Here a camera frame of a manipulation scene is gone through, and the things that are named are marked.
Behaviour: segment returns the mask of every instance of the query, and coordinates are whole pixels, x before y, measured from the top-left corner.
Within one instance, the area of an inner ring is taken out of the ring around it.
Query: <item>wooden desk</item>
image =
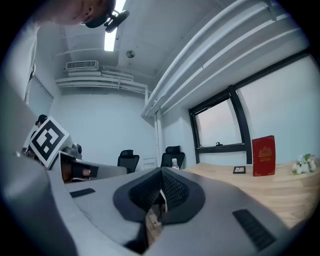
[[[312,214],[320,195],[320,161],[315,163],[315,172],[300,175],[291,174],[293,164],[276,164],[275,175],[259,177],[253,177],[252,166],[246,166],[246,174],[233,174],[234,166],[208,163],[198,163],[185,171],[237,186],[291,228]]]

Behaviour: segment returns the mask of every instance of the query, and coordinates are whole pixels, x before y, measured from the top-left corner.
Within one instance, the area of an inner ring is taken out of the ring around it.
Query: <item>ceiling light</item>
[[[117,0],[115,4],[115,10],[121,12],[125,6],[126,0]],[[113,52],[115,49],[115,41],[118,29],[116,28],[112,33],[105,33],[104,35],[104,50],[107,52]]]

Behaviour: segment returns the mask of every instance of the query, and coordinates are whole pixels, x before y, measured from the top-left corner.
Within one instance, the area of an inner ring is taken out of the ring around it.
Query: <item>black window frame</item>
[[[194,151],[195,151],[195,160],[198,164],[200,162],[199,154],[204,153],[228,153],[228,152],[246,152],[246,163],[252,164],[252,146],[251,146],[251,137],[249,132],[249,127],[247,123],[247,118],[238,97],[236,90],[244,87],[252,82],[267,76],[287,65],[290,65],[304,57],[310,56],[316,66],[319,67],[320,60],[313,54],[313,50],[308,47],[305,50],[302,50],[296,54],[293,54],[275,64],[272,64],[261,71],[237,82],[234,85],[228,86],[227,89],[219,92],[218,94],[212,96],[211,98],[201,102],[200,104],[196,105],[193,108],[189,109],[189,116],[193,134],[193,143],[194,143]],[[232,102],[232,106],[235,111],[235,115],[238,121],[240,134],[241,134],[241,143],[237,144],[229,144],[229,145],[218,145],[218,146],[208,146],[208,147],[201,147],[200,138],[199,138],[199,131],[198,125],[196,121],[196,116],[226,100],[230,99]]]

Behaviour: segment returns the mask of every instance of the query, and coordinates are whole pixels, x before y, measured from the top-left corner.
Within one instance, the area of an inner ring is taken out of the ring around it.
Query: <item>smoke detector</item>
[[[134,56],[136,56],[136,53],[133,51],[133,50],[128,50],[126,52],[126,56],[129,58],[129,59],[132,59]]]

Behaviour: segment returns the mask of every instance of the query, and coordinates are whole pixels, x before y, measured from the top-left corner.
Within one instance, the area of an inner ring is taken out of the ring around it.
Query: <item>water bottle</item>
[[[172,159],[172,168],[179,169],[179,166],[178,166],[178,163],[177,163],[177,159],[176,159],[176,158],[173,158],[173,159]]]

